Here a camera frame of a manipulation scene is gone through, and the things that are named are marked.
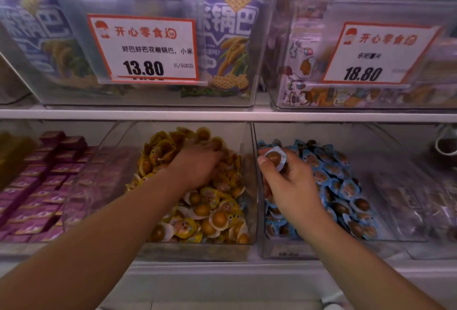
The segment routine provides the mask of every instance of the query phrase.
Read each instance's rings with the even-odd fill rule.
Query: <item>price text 18.80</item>
[[[382,73],[382,68],[368,67],[361,76],[359,73],[362,71],[361,67],[349,67],[346,69],[346,76],[343,80],[350,81],[376,81]]]
[[[144,70],[140,68],[140,64],[137,61],[125,61],[123,65],[127,67],[129,75],[164,75],[164,67],[159,61],[155,61],[154,64],[150,61],[145,61]]]

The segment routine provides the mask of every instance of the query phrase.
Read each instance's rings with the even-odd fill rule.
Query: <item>red hat logo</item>
[[[357,29],[350,28],[349,30],[346,31],[346,34],[343,37],[343,44],[351,45],[352,42],[356,39],[356,36],[357,36]]]
[[[97,34],[102,37],[102,38],[109,38],[109,30],[108,30],[108,25],[106,24],[105,21],[97,20],[95,21],[95,29],[97,31]]]

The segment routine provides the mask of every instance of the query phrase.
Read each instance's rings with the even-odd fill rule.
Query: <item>red-bordered price tag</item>
[[[195,21],[88,14],[89,26],[115,83],[195,84]]]
[[[439,26],[346,22],[322,81],[403,84],[440,30]]]

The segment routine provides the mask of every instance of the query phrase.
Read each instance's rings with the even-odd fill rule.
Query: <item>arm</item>
[[[3,276],[1,308],[80,310],[99,306],[161,218],[185,192],[209,181],[223,155],[211,147],[183,149],[168,168]]]
[[[262,174],[278,208],[311,245],[355,309],[444,309],[338,226],[320,201],[310,166],[284,151],[289,165],[285,176],[260,156]]]

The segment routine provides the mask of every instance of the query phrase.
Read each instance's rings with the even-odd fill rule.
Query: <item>shelf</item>
[[[457,111],[441,110],[275,110],[267,93],[252,108],[230,107],[101,107],[48,106],[26,99],[0,107],[0,119],[31,120],[154,120],[256,122],[457,122]]]

